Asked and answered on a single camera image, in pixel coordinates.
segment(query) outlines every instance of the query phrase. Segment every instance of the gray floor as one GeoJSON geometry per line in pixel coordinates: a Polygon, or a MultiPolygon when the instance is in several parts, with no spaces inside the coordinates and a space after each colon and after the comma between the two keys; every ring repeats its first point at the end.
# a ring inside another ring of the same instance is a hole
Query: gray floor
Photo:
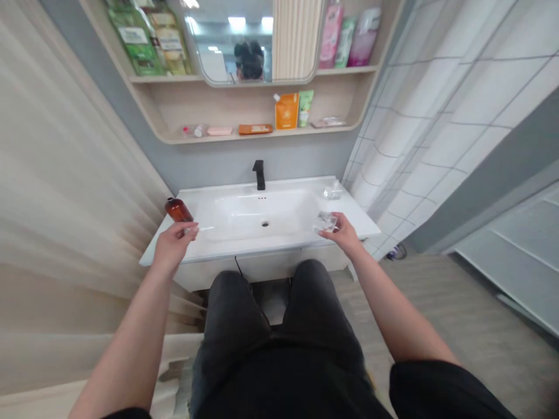
{"type": "MultiPolygon", "coordinates": [[[[487,280],[441,255],[411,254],[403,261],[382,261],[381,265],[433,324],[462,365],[513,414],[519,419],[559,417],[557,341],[502,305],[487,280]]],[[[394,361],[363,291],[347,271],[334,272],[332,280],[361,342],[380,399],[395,417],[388,398],[388,377],[394,361]]],[[[281,282],[261,283],[253,288],[270,322],[281,322],[281,282]]],[[[186,410],[190,364],[187,362],[181,379],[175,410],[180,414],[186,410]]]]}

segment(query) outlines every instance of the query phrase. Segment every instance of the mirror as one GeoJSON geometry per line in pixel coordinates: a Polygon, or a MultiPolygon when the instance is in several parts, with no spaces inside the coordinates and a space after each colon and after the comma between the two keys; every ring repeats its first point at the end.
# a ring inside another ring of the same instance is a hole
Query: mirror
{"type": "Polygon", "coordinates": [[[307,83],[313,77],[323,0],[180,3],[189,50],[196,51],[198,58],[197,73],[210,84],[307,83]]]}

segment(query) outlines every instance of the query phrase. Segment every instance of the black faucet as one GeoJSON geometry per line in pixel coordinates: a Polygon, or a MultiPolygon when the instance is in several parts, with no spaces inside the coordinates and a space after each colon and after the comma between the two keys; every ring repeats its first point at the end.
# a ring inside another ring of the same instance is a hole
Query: black faucet
{"type": "Polygon", "coordinates": [[[266,182],[264,181],[264,160],[257,160],[254,162],[253,172],[256,172],[257,190],[266,190],[266,182]]]}

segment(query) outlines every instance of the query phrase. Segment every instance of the green bottle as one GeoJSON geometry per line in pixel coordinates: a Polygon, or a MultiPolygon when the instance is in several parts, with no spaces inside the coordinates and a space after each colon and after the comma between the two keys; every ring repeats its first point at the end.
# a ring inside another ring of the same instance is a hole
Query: green bottle
{"type": "Polygon", "coordinates": [[[163,76],[165,70],[150,41],[141,11],[127,0],[108,0],[109,17],[138,76],[163,76]]]}

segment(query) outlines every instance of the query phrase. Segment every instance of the pink bottle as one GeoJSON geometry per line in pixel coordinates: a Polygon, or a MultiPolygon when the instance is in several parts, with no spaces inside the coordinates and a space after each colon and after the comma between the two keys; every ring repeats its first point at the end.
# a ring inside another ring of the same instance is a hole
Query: pink bottle
{"type": "Polygon", "coordinates": [[[365,10],[359,16],[349,51],[348,67],[369,65],[380,24],[380,8],[365,10]]]}
{"type": "Polygon", "coordinates": [[[321,69],[334,68],[343,19],[344,7],[341,0],[330,0],[326,9],[322,45],[320,47],[319,68],[321,69]]]}

